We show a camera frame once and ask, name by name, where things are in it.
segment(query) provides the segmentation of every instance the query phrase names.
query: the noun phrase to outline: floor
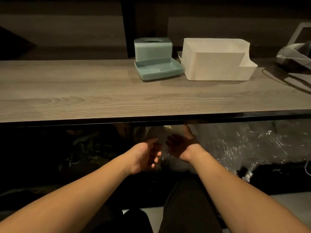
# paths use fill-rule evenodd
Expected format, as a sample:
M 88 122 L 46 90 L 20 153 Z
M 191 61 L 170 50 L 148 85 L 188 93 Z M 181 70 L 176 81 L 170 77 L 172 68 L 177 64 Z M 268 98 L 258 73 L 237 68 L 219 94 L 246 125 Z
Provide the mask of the floor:
M 311 229 L 311 192 L 279 194 L 273 195 L 272 198 L 283 204 Z M 142 210 L 148 215 L 153 232 L 158 233 L 163 217 L 163 207 L 142 208 Z M 223 233 L 229 232 L 228 229 L 223 230 Z

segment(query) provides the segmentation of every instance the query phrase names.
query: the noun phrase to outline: dark pants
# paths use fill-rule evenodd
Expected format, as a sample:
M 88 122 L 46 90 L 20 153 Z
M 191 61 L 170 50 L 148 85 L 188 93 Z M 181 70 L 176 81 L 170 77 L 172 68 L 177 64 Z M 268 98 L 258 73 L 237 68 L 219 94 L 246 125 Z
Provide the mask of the dark pants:
M 212 206 L 212 201 L 198 176 L 191 175 L 180 180 L 164 205 L 159 233 L 221 233 L 222 229 Z M 99 225 L 92 233 L 121 231 L 152 233 L 152 228 L 145 212 L 130 209 L 124 215 Z

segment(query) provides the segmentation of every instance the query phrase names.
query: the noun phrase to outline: white storage box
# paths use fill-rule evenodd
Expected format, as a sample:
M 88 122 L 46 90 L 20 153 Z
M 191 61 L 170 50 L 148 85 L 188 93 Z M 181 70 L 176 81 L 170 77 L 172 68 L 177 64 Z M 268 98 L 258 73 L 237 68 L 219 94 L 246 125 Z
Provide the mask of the white storage box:
M 243 39 L 184 39 L 181 64 L 198 81 L 247 81 L 257 68 Z

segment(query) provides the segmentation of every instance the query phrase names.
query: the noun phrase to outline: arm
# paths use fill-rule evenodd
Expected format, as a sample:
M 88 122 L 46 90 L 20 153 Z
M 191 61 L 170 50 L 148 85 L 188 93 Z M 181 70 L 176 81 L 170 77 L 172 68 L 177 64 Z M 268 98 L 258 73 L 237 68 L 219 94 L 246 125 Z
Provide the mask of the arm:
M 169 151 L 195 168 L 232 233 L 310 232 L 284 206 L 224 168 L 198 144 L 188 126 L 184 131 L 185 137 L 168 137 Z
M 95 172 L 28 204 L 0 222 L 0 232 L 81 231 L 128 175 L 146 168 L 150 155 L 158 152 L 155 141 L 139 143 Z

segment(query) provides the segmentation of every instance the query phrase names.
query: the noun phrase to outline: black metal frame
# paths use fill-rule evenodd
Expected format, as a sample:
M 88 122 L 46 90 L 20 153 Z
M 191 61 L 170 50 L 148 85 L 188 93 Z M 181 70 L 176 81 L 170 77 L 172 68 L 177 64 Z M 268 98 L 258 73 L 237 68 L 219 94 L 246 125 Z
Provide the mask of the black metal frame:
M 143 117 L 118 117 L 118 118 L 94 118 L 73 120 L 50 120 L 50 121 L 25 121 L 0 123 L 2 129 L 7 128 L 35 128 L 35 127 L 89 127 L 114 123 L 128 123 L 134 126 L 160 126 L 179 124 L 202 124 L 202 123 L 229 123 L 249 121 L 269 121 L 288 119 L 311 118 L 309 110 L 282 110 L 282 111 L 259 111 L 222 114 L 194 114 L 194 115 L 169 115 L 169 116 L 143 116 Z

